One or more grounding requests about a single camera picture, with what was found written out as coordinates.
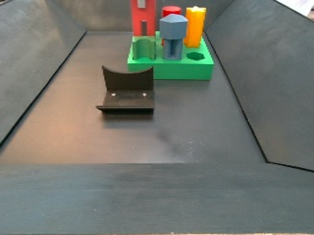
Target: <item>yellow block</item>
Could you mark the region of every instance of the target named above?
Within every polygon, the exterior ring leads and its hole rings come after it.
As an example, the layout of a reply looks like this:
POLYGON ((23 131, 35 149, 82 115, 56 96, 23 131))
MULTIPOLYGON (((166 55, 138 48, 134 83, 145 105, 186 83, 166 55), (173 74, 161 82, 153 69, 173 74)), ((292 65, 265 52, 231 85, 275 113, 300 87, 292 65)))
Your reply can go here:
POLYGON ((186 37, 184 38, 184 44, 188 48, 200 47, 204 16, 205 8, 196 6, 186 8, 185 18, 188 22, 186 37))

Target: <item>blue figure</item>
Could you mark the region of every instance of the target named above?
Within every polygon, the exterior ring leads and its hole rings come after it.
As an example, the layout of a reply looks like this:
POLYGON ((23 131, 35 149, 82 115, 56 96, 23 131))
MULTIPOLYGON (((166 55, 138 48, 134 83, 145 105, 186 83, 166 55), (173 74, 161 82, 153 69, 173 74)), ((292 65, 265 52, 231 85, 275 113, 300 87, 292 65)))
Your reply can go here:
POLYGON ((160 37, 164 39, 162 59, 181 60, 182 38, 186 36, 186 19, 169 14, 158 20, 160 37))

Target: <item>black holder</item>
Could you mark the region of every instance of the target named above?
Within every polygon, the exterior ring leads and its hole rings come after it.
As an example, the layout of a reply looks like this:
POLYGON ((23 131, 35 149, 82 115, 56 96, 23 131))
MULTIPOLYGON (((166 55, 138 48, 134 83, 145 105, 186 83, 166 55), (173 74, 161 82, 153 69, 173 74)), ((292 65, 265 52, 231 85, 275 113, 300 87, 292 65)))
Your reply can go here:
POLYGON ((101 112, 152 112, 153 67, 136 73, 120 73, 104 66, 101 68, 106 93, 102 105, 96 108, 101 112))

